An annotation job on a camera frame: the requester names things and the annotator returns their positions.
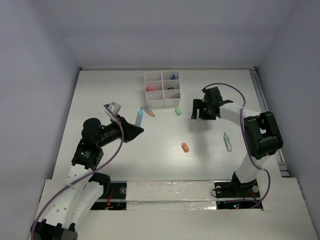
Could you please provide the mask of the blue highlighter pen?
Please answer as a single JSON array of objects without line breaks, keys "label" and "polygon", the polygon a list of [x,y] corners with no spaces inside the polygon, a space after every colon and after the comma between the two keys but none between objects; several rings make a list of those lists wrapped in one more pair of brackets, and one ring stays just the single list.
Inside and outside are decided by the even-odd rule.
[{"label": "blue highlighter pen", "polygon": [[136,120],[135,120],[135,126],[136,127],[139,127],[139,128],[141,127],[143,114],[144,114],[144,111],[143,111],[143,108],[141,107],[140,110],[137,113]]}]

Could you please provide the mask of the green highlighter cap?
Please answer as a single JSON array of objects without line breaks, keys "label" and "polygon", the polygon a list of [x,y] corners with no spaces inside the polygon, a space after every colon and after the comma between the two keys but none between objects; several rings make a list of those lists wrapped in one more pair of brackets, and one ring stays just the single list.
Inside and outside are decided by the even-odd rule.
[{"label": "green highlighter cap", "polygon": [[176,107],[176,108],[175,108],[175,113],[176,113],[178,116],[180,116],[180,115],[182,114],[182,111],[181,111],[181,109],[180,109],[179,107]]}]

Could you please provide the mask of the orange tip clear highlighter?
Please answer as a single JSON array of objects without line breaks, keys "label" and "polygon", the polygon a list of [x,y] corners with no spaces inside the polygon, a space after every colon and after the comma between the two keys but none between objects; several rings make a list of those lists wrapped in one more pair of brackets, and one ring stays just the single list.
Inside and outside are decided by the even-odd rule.
[{"label": "orange tip clear highlighter", "polygon": [[151,117],[155,117],[155,114],[152,110],[150,110],[147,106],[143,107],[143,110],[146,112],[146,114],[148,114]]}]

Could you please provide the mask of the grey eraser block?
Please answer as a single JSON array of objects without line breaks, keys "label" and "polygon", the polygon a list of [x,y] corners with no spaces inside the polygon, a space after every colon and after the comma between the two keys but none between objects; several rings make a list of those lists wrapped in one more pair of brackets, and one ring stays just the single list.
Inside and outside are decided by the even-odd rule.
[{"label": "grey eraser block", "polygon": [[181,97],[180,97],[180,94],[179,94],[179,93],[176,93],[176,94],[173,95],[171,98],[172,98],[172,99],[180,99]]}]

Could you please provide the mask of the green highlighter pen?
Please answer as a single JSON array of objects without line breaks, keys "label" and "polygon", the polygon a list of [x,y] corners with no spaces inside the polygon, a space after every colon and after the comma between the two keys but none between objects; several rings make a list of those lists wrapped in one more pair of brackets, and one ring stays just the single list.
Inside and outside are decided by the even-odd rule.
[{"label": "green highlighter pen", "polygon": [[223,140],[224,140],[224,144],[227,152],[229,153],[232,152],[233,149],[232,149],[231,141],[226,132],[223,134]]}]

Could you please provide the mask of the orange highlighter cap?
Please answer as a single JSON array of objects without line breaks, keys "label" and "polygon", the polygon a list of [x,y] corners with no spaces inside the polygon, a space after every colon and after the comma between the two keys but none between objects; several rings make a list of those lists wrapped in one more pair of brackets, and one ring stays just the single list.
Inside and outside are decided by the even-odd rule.
[{"label": "orange highlighter cap", "polygon": [[187,146],[187,144],[186,144],[185,142],[182,143],[181,147],[182,147],[182,149],[183,149],[183,151],[184,151],[185,153],[188,153],[188,152],[189,152],[189,147]]}]

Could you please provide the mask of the pink highlighter pen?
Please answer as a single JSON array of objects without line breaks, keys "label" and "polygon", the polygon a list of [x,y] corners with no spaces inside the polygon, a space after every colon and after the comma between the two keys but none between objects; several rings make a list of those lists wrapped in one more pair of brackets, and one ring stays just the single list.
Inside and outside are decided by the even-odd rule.
[{"label": "pink highlighter pen", "polygon": [[146,90],[147,92],[151,92],[151,91],[152,91],[152,89],[151,89],[149,86],[146,86],[146,87],[145,87],[145,90]]}]

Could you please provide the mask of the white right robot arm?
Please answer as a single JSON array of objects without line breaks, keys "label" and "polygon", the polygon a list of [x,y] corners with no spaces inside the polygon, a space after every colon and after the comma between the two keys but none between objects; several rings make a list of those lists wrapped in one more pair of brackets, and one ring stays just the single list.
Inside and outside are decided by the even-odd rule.
[{"label": "white right robot arm", "polygon": [[257,173],[263,170],[264,163],[283,147],[276,118],[270,111],[256,112],[246,109],[246,98],[237,88],[242,98],[242,105],[232,100],[224,100],[218,88],[219,83],[212,83],[202,89],[203,99],[192,102],[191,119],[230,121],[240,127],[246,148],[246,155],[240,167],[233,173],[230,190],[235,196],[242,196],[256,181]]}]

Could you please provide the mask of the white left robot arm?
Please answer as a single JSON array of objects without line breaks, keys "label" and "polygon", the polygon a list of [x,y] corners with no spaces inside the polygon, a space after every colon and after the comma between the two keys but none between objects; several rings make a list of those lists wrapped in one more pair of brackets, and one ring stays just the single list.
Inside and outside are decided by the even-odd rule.
[{"label": "white left robot arm", "polygon": [[99,173],[103,147],[113,141],[128,143],[144,132],[116,115],[102,125],[97,118],[83,123],[81,139],[71,161],[64,187],[43,207],[31,229],[32,240],[76,240],[81,223],[99,198],[112,194],[111,178]]}]

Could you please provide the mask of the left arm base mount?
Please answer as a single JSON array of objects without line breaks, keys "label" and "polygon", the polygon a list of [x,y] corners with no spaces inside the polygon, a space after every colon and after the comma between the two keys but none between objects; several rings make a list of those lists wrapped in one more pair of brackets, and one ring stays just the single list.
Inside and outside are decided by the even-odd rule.
[{"label": "left arm base mount", "polygon": [[91,210],[123,211],[127,209],[127,182],[111,181],[109,175],[94,173],[89,180],[103,187],[103,194],[92,205]]}]

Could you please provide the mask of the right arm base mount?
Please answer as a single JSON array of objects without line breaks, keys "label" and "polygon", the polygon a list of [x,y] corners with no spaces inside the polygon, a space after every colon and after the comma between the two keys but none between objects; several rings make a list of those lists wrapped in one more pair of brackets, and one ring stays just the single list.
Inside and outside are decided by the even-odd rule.
[{"label": "right arm base mount", "polygon": [[235,172],[231,180],[215,182],[210,194],[217,200],[218,209],[263,208],[257,180],[241,183]]}]

